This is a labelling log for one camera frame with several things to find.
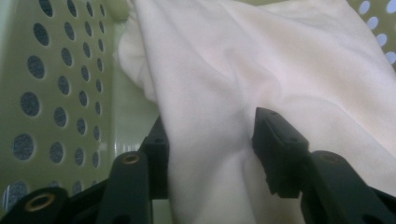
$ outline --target green plastic basket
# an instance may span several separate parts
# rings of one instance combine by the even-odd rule
[[[396,0],[348,2],[396,68]],[[124,0],[0,1],[0,218],[35,189],[73,195],[104,180],[115,157],[149,133],[158,109],[113,58],[127,8]]]

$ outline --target white fabric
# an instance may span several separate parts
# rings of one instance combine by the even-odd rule
[[[130,7],[120,64],[161,110],[176,223],[303,223],[298,200],[269,193],[252,151],[257,106],[396,195],[396,74],[347,1]]]

